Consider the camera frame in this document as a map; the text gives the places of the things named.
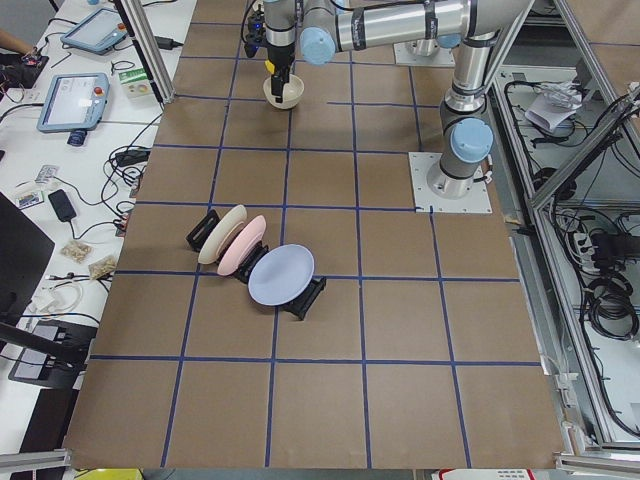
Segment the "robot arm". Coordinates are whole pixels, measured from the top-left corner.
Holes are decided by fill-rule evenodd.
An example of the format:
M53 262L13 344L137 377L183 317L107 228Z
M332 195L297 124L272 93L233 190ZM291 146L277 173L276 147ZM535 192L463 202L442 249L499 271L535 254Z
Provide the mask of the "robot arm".
M468 179L493 143L480 116L490 83L487 64L500 62L492 50L504 32L519 30L530 7L528 1L399 1L357 8L334 1L266 1L264 45L274 67L270 92L282 102L297 52L323 65L338 52L458 35L454 75L441 103L446 143L438 171L448 179Z

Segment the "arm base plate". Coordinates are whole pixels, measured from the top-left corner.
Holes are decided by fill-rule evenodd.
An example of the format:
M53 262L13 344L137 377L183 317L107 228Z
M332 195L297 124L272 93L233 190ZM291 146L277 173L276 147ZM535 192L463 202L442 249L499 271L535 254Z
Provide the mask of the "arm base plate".
M409 152L413 198L417 213L478 214L492 213L485 175L480 165L474 175L458 180L440 168L438 152Z
M450 48L436 41L414 41L394 45L395 63L405 66L453 68L455 60Z

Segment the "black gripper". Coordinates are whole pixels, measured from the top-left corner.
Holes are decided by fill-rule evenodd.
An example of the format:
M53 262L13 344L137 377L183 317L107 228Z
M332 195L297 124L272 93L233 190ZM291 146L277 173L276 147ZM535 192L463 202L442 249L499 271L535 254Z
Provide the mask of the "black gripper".
M271 75L271 94L276 103L283 102L284 88L289 83L291 66L295 60L295 44L277 46L266 44L267 57L275 65L275 72Z

